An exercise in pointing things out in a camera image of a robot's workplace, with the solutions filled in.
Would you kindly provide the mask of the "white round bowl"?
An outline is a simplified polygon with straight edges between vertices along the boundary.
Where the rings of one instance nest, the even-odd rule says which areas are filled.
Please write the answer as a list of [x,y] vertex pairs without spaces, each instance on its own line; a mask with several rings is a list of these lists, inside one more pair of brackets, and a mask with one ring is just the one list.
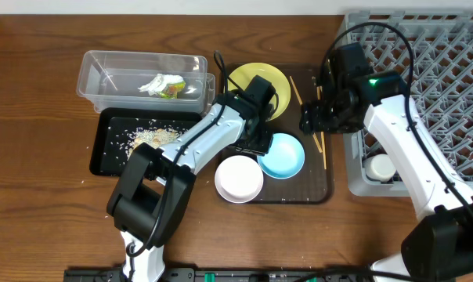
[[252,201],[261,192],[263,184],[264,175],[258,163],[243,155],[226,158],[215,172],[218,194],[234,204]]

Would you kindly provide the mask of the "green snack wrapper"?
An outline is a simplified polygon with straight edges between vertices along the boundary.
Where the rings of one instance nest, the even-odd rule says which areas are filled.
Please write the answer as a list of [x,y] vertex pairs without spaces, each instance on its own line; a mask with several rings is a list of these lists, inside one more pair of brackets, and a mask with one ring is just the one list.
[[165,99],[176,99],[185,86],[186,83],[184,81],[168,83],[163,90],[159,91],[158,95]]

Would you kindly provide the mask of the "light blue bowl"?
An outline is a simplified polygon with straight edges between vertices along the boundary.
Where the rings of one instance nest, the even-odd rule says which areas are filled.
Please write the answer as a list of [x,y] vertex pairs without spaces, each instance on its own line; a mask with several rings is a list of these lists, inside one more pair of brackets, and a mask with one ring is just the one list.
[[257,156],[262,171],[274,179],[289,179],[297,175],[305,163],[305,150],[294,136],[275,133],[267,154]]

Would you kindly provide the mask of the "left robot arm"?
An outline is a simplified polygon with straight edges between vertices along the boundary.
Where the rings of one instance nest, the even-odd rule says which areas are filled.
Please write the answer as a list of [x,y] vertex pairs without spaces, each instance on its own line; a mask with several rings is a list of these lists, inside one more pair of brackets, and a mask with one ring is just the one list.
[[157,281],[165,264],[163,247],[179,227],[197,173],[230,146],[244,154],[267,154],[273,139],[272,83],[254,76],[246,89],[226,90],[209,113],[171,143],[143,143],[131,153],[107,203],[121,231],[126,259],[123,281]]

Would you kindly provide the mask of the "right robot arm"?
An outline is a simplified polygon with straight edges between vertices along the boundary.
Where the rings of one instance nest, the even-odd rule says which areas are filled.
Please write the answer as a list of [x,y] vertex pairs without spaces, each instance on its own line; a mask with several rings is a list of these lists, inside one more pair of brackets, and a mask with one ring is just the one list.
[[401,250],[372,264],[376,281],[445,281],[473,273],[473,189],[428,133],[395,71],[375,73],[358,43],[323,60],[323,96],[304,103],[300,129],[349,133],[365,128],[384,148],[411,197],[417,226]]

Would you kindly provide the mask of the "rice and food scraps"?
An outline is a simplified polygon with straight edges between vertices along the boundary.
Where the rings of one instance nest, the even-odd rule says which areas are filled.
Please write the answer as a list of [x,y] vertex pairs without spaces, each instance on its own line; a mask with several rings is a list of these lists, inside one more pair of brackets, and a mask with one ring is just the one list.
[[121,151],[128,160],[132,152],[142,144],[147,144],[154,149],[171,143],[180,137],[186,130],[177,125],[154,125],[156,119],[147,122],[147,125],[133,125],[131,129],[120,129],[113,134],[115,141],[110,145]]

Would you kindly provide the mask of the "white paper cup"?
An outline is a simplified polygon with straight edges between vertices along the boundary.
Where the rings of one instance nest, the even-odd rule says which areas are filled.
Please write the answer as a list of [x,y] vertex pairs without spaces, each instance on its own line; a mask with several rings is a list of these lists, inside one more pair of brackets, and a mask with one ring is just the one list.
[[388,182],[396,173],[396,168],[387,154],[378,154],[363,162],[366,176],[374,181]]

